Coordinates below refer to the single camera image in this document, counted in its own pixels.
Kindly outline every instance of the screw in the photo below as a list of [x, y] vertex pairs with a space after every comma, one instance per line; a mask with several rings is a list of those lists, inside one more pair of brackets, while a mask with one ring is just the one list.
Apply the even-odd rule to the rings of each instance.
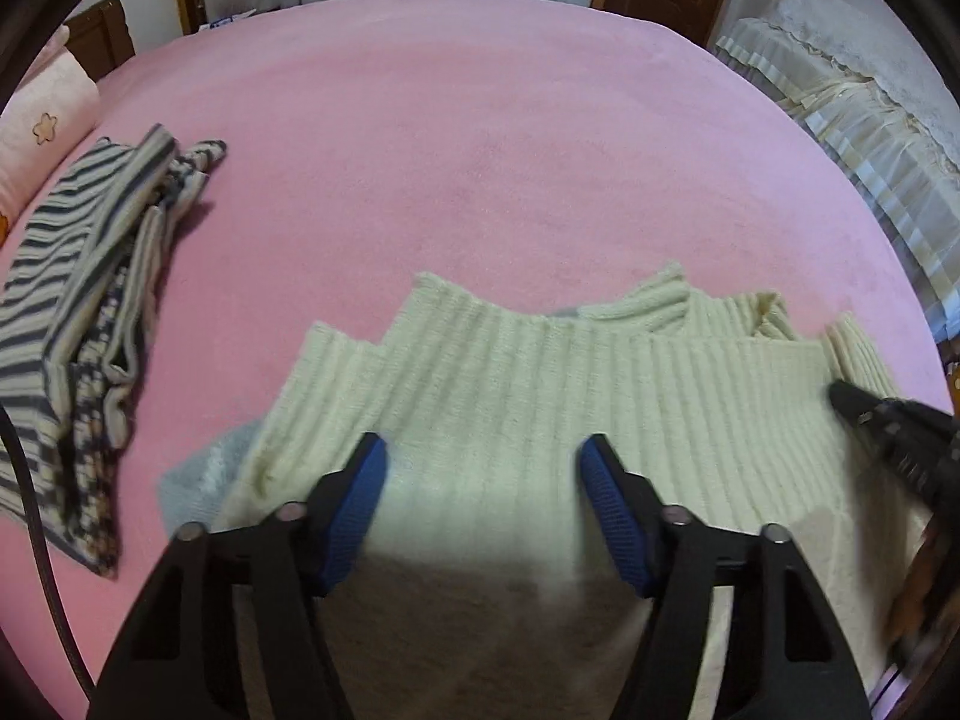
[[293, 522], [295, 519], [303, 519], [304, 517], [306, 517], [306, 504], [299, 501], [285, 503], [277, 509], [277, 519], [283, 522]]
[[685, 506], [664, 506], [662, 515], [664, 521], [671, 525], [689, 525], [693, 522], [693, 517]]
[[773, 541], [775, 544], [785, 544], [787, 541], [790, 541], [793, 536], [790, 535], [790, 532], [784, 528], [782, 525], [776, 524], [776, 522], [771, 522], [768, 525], [764, 525], [763, 529], [760, 531], [760, 534], [764, 537]]
[[206, 528], [203, 526], [203, 522], [187, 522], [178, 528], [176, 537], [180, 541], [194, 541], [195, 538], [200, 538], [204, 533], [206, 533]]

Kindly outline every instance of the blue gripper pad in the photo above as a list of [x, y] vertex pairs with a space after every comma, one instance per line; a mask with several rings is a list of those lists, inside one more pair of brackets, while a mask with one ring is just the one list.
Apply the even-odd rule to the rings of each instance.
[[588, 439], [581, 447], [579, 466], [587, 498], [600, 522], [620, 579], [630, 584], [640, 597], [649, 597], [653, 593], [654, 577], [647, 565], [646, 536], [630, 514], [594, 440]]
[[373, 520], [387, 479], [387, 445], [377, 440], [326, 530], [326, 549], [320, 582], [326, 591], [347, 579], [360, 544]]

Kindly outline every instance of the pink pillow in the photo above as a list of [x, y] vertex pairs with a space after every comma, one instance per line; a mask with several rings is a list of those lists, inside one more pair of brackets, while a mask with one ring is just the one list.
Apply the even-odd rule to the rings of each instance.
[[96, 127], [99, 117], [97, 85], [64, 47], [21, 82], [0, 113], [0, 244], [50, 173]]
[[37, 58], [30, 63], [30, 67], [27, 68], [27, 71], [23, 74], [20, 83], [16, 85], [16, 88], [19, 89], [21, 86], [24, 86], [27, 81], [32, 79], [37, 73], [39, 73], [43, 68], [50, 64], [51, 60], [56, 56], [60, 49], [66, 46], [66, 42], [70, 39], [70, 28], [66, 24], [60, 25], [56, 28], [56, 32], [50, 37], [50, 40], [40, 49], [40, 53], [37, 55]]

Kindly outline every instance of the sweater sleeve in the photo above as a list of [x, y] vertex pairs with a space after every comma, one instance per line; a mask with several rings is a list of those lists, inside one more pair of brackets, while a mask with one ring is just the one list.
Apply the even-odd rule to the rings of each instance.
[[[320, 476], [340, 470], [359, 434], [379, 350], [314, 325], [296, 365], [240, 464], [214, 529], [260, 522], [286, 501], [305, 500]], [[309, 458], [304, 456], [312, 448]]]
[[824, 336], [827, 357], [836, 376], [880, 397], [898, 397], [893, 376], [853, 314], [843, 314]]

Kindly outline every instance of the black cable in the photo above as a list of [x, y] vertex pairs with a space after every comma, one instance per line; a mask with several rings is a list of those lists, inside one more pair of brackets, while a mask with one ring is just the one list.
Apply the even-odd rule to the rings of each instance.
[[20, 498], [23, 500], [23, 514], [27, 520], [27, 531], [30, 533], [30, 546], [34, 551], [34, 562], [37, 564], [37, 574], [40, 575], [40, 584], [43, 595], [47, 599], [47, 608], [53, 618], [56, 635], [64, 647], [66, 659], [70, 661], [74, 676], [80, 687], [83, 688], [88, 701], [93, 696], [95, 685], [86, 670], [83, 656], [77, 647], [77, 640], [70, 630], [70, 623], [66, 619], [64, 602], [56, 589], [54, 569], [50, 565], [50, 553], [47, 551], [47, 539], [43, 536], [43, 522], [40, 520], [40, 507], [37, 507], [37, 492], [34, 490], [34, 480], [30, 476], [30, 466], [27, 465], [27, 456], [23, 453], [23, 445], [16, 435], [16, 429], [7, 410], [0, 404], [0, 440], [10, 456], [13, 473], [16, 474], [16, 483], [20, 485]]

